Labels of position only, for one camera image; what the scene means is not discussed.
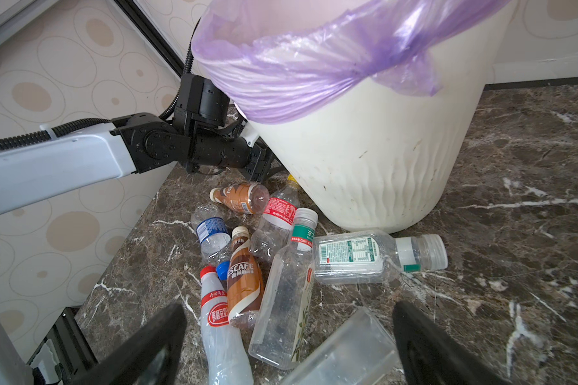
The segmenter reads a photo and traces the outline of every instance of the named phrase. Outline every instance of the blue label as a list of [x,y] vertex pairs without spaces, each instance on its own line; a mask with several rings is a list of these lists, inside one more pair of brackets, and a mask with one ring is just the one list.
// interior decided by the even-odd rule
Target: blue label
[[217,233],[225,233],[229,235],[227,226],[225,226],[225,221],[222,218],[209,218],[197,226],[197,236],[199,237],[200,244],[205,241],[208,236],[215,235]]

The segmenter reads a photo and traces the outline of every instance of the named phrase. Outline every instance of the white trash can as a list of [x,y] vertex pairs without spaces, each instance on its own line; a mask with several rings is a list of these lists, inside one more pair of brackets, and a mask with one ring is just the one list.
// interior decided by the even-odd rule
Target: white trash can
[[442,85],[434,96],[404,96],[366,78],[288,123],[246,117],[336,225],[405,229],[443,193],[516,4],[428,50]]

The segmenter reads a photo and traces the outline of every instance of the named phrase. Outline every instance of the barcode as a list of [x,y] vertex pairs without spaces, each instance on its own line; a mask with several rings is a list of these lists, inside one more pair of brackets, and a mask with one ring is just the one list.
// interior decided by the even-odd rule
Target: barcode
[[329,263],[330,261],[328,261],[327,259],[327,246],[321,246],[320,250],[320,257],[321,257],[321,262],[323,263]]

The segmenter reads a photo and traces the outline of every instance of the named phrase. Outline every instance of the red bottle cap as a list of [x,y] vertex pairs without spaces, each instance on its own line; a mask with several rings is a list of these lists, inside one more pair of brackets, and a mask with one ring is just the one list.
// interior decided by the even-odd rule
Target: red bottle cap
[[214,267],[214,266],[206,266],[206,267],[204,267],[203,270],[201,271],[200,278],[203,278],[203,276],[206,275],[207,273],[214,273],[214,274],[216,274],[216,267]]

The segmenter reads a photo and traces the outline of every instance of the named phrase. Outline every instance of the nutrition label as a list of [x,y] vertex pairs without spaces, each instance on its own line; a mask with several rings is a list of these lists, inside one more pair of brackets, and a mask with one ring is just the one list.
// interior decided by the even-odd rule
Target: nutrition label
[[321,265],[375,262],[378,258],[379,245],[370,236],[330,242],[319,246],[319,261]]

